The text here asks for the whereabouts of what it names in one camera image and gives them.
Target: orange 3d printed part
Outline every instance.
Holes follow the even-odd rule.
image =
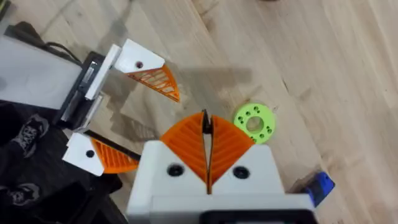
[[[104,167],[104,174],[118,174],[137,169],[137,160],[130,158],[97,139],[91,138],[91,142]]]
[[[142,66],[140,63],[141,62],[137,62],[136,66]],[[143,72],[128,73],[128,76],[176,102],[180,101],[177,84],[171,71],[166,65],[163,65],[161,68],[146,70]]]
[[[212,135],[209,168],[203,134]],[[171,127],[160,139],[201,180],[211,186],[254,144],[243,131],[227,120],[206,111],[194,114]]]

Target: blue object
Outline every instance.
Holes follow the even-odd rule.
[[[317,173],[310,183],[300,192],[310,195],[313,206],[318,206],[323,199],[335,188],[335,183],[330,179],[326,172]]]

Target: wooden floor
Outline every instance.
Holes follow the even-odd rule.
[[[320,223],[398,223],[398,1],[13,2],[14,22],[81,59],[126,38],[167,59],[180,104],[115,73],[91,129],[139,152],[204,108],[264,103],[285,189],[319,168],[336,182]]]

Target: black screw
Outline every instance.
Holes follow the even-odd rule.
[[[94,155],[95,155],[94,151],[92,151],[92,150],[87,150],[86,151],[86,156],[87,157],[92,158]]]
[[[137,68],[142,68],[144,64],[142,62],[136,62],[136,67]]]
[[[233,170],[234,176],[238,179],[247,179],[250,176],[250,172],[246,167],[238,166]]]
[[[181,176],[184,173],[184,167],[180,164],[172,164],[167,168],[167,173],[172,177]]]

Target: green 3d printed part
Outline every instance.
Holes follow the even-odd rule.
[[[255,127],[249,127],[249,120],[257,120]],[[274,114],[268,107],[259,103],[248,103],[238,109],[234,124],[256,144],[266,142],[275,131]]]

